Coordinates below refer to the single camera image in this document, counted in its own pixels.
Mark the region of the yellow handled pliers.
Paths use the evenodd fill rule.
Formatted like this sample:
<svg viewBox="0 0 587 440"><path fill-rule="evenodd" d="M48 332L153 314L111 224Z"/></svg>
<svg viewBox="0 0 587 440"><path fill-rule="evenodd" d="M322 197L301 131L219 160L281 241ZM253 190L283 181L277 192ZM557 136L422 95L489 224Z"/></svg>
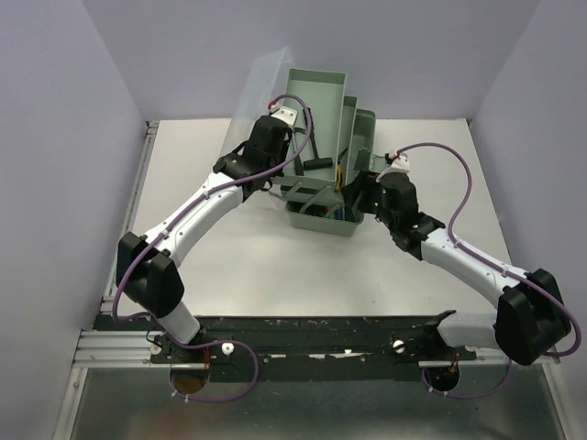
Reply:
<svg viewBox="0 0 587 440"><path fill-rule="evenodd" d="M339 154L338 154L338 159L337 159L337 178L336 178L336 184L335 184L335 191L338 193L342 186L343 186L343 166L342 166L342 160L344 159L346 153L347 153L348 149L344 148Z"/></svg>

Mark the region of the black T-handle wrench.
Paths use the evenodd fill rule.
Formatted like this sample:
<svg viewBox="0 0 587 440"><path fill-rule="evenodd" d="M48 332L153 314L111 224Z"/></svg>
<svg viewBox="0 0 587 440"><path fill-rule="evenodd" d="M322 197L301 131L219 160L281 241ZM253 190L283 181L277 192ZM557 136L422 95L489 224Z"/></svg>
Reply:
<svg viewBox="0 0 587 440"><path fill-rule="evenodd" d="M311 144L311 151L313 153L313 158L309 160L305 160L303 162L303 167L305 171L314 171L314 170L322 170L328 169L333 166L333 161L330 157L321 157L317 143L316 143L316 135L315 132L312 131L309 135L310 144Z"/></svg>

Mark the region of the green plastic tool box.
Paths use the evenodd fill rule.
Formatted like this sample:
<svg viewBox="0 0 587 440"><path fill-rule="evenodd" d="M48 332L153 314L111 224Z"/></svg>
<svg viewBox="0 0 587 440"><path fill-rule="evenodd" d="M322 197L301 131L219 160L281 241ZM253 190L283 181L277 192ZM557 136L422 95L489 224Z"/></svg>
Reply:
<svg viewBox="0 0 587 440"><path fill-rule="evenodd" d="M274 180L270 195L288 214L291 226L330 235L350 237L363 214L345 203L342 188L361 171L379 171L383 160L373 153L376 116L361 109L357 97L347 93L344 72L295 67L291 52L282 48L258 57L249 71L228 126L221 154L227 154L249 137L255 121L267 113L268 102L287 94L281 104L297 113L291 146L304 141L302 98L314 120L314 133L300 157Z"/></svg>

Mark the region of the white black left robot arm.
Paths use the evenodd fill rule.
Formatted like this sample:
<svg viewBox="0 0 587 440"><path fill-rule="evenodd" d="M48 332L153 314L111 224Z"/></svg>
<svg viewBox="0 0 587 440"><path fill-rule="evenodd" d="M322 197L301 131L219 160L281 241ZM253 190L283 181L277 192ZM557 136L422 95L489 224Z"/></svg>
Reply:
<svg viewBox="0 0 587 440"><path fill-rule="evenodd" d="M116 255L116 294L138 303L173 338L172 352L184 362L204 348L199 321L183 302L179 268L194 245L224 215L282 173L298 112L261 116L249 138L217 159L201 187L148 232L126 233Z"/></svg>

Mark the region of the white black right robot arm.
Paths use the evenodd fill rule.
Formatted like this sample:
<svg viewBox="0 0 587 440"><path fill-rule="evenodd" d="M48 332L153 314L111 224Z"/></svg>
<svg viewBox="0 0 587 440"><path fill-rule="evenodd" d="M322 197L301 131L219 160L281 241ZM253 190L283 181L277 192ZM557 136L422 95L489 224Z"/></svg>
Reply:
<svg viewBox="0 0 587 440"><path fill-rule="evenodd" d="M570 333L570 318L549 272L508 266L458 240L419 209L406 174L362 171L341 192L347 206L382 223L403 252L446 271L493 307L491 313L444 313L422 336L429 357L444 358L455 347L490 348L528 366Z"/></svg>

